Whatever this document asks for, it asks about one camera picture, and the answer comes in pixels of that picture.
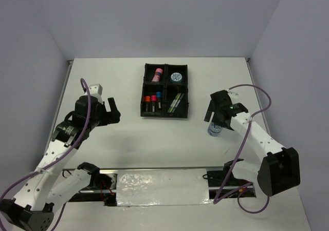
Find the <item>pink tip black highlighter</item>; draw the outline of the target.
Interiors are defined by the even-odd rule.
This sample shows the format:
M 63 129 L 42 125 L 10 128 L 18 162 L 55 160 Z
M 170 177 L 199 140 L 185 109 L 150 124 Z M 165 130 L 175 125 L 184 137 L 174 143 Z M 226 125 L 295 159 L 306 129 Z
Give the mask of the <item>pink tip black highlighter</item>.
M 151 101 L 151 112 L 156 112 L 157 110 L 157 103 L 156 101 Z

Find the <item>green slim pen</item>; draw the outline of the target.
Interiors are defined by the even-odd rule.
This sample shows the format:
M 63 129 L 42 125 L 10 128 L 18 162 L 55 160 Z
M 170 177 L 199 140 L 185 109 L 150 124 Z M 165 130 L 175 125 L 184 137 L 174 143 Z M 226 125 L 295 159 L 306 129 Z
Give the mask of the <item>green slim pen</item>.
M 176 98 L 175 98 L 175 100 L 174 100 L 174 102 L 173 102 L 173 107 L 175 107 L 175 105 L 178 102 L 180 96 L 181 96 L 181 93 L 178 93 L 177 96 L 176 96 Z

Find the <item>blue slim pen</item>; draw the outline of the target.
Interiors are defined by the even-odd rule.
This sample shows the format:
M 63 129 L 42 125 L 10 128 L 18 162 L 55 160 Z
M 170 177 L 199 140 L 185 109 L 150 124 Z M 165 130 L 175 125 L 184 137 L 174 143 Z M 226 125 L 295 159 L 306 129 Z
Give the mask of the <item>blue slim pen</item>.
M 181 95 L 181 97 L 179 98 L 179 100 L 178 100 L 176 106 L 178 106 L 178 105 L 180 104 L 180 102 L 181 102 L 181 100 L 183 99 L 184 95 L 185 95 L 184 93 Z

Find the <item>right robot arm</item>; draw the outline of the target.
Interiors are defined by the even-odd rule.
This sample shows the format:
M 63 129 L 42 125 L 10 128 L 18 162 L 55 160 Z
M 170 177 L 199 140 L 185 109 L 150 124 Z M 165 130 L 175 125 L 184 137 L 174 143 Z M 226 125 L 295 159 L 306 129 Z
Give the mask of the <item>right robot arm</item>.
M 224 181 L 236 185 L 241 179 L 255 183 L 264 195 L 272 197 L 301 183 L 298 152 L 273 139 L 251 116 L 242 103 L 233 103 L 229 92 L 210 95 L 205 121 L 235 131 L 259 158 L 260 164 L 237 161 L 224 172 Z

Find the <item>orange tip black highlighter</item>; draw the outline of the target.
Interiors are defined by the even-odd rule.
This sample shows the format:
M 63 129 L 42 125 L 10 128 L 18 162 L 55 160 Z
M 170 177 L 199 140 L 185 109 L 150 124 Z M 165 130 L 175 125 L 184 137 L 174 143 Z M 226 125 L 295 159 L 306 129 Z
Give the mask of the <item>orange tip black highlighter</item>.
M 150 111 L 150 102 L 144 102 L 144 112 Z

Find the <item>pink bottle of pens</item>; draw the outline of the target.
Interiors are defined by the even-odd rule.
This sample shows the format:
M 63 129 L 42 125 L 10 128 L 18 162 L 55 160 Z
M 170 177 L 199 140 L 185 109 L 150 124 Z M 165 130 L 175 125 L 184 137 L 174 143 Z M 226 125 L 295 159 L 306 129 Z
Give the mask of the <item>pink bottle of pens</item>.
M 162 74 L 163 74 L 163 69 L 162 68 L 156 68 L 154 76 L 153 76 L 151 81 L 152 82 L 160 82 Z

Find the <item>blue tip black highlighter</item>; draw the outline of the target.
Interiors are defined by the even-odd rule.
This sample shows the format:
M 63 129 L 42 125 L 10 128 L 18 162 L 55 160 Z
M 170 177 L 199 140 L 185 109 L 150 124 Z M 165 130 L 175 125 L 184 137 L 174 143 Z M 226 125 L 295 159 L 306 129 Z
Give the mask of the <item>blue tip black highlighter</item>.
M 157 97 L 157 110 L 162 110 L 162 98 Z

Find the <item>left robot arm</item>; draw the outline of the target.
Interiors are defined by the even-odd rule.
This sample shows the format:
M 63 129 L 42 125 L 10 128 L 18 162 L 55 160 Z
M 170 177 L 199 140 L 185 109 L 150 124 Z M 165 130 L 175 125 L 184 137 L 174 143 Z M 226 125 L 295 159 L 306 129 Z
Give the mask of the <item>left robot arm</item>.
M 83 162 L 59 185 L 65 165 L 78 151 L 90 132 L 98 126 L 120 121 L 114 98 L 108 98 L 110 111 L 97 97 L 83 95 L 63 122 L 57 125 L 41 162 L 33 175 L 12 199 L 1 199 L 1 214 L 12 225 L 23 230 L 48 230 L 54 215 L 84 188 L 112 191 L 116 174 L 103 174 L 94 164 Z

